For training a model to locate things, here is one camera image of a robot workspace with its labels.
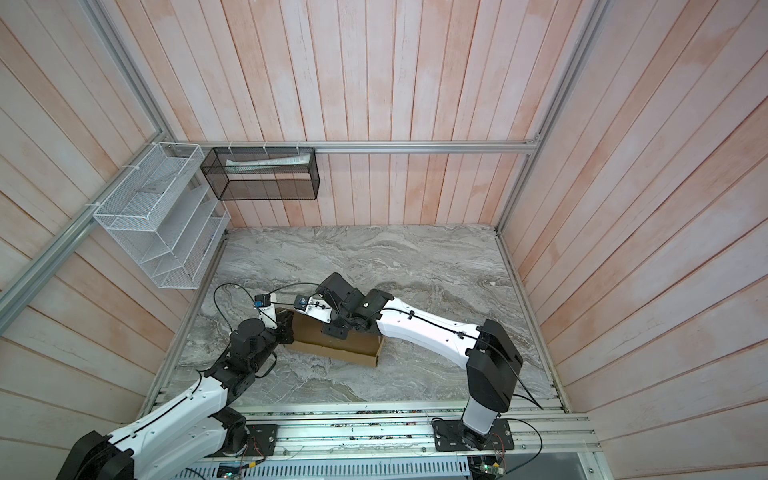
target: wood plank wall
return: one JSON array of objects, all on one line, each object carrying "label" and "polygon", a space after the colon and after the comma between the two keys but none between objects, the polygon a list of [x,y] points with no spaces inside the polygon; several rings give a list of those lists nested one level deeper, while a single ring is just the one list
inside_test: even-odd
[{"label": "wood plank wall", "polygon": [[615,2],[505,230],[616,478],[768,478],[768,2]]},{"label": "wood plank wall", "polygon": [[[523,140],[594,0],[103,0],[178,138]],[[516,154],[320,155],[238,227],[497,224]]]},{"label": "wood plank wall", "polygon": [[[0,289],[154,133],[78,0],[0,2]],[[3,476],[133,421],[187,305],[86,239],[0,339]]]}]

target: white wire rack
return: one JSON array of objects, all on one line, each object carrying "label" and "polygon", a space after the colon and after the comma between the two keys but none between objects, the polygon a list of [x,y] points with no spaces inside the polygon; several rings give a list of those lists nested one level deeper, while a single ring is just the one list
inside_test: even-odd
[{"label": "white wire rack", "polygon": [[155,145],[94,214],[162,288],[198,288],[230,220],[207,184],[187,186],[202,161],[199,145]]}]

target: red wire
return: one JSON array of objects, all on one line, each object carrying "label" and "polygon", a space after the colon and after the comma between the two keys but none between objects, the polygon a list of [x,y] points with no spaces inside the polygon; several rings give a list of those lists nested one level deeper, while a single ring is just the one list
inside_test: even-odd
[{"label": "red wire", "polygon": [[498,434],[494,433],[493,435],[496,436],[496,438],[502,443],[502,462],[504,462],[504,471],[507,471],[507,459],[504,457],[507,450],[504,448],[504,440],[502,440],[502,437],[498,436]]}]

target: open cardboard box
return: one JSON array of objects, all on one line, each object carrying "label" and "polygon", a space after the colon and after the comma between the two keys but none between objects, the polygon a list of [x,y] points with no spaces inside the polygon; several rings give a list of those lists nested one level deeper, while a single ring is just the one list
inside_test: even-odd
[{"label": "open cardboard box", "polygon": [[346,340],[324,334],[325,323],[302,313],[293,314],[293,343],[286,348],[298,352],[327,356],[332,359],[376,367],[384,345],[384,337],[372,333],[350,331]]}]

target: marble surface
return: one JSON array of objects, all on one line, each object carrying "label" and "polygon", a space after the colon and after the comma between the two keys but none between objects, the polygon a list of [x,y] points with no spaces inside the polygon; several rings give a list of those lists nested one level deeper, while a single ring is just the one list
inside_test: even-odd
[{"label": "marble surface", "polygon": [[[210,366],[227,344],[229,328],[212,300],[216,286],[237,282],[251,293],[266,293],[288,283],[319,283],[332,272],[341,273],[364,293],[371,288],[385,290],[449,319],[499,321],[523,355],[525,385],[538,398],[554,396],[498,252],[495,232],[485,226],[456,225],[233,230],[166,398],[197,381],[195,369]],[[312,286],[294,287],[279,293],[278,301],[293,302],[295,294],[312,291]],[[233,326],[253,316],[253,306],[240,289],[225,286],[217,299]],[[468,398],[465,371],[400,339],[386,339],[377,368],[282,346],[276,353],[272,373],[257,380],[236,406]],[[519,384],[517,392],[524,393]]]}]

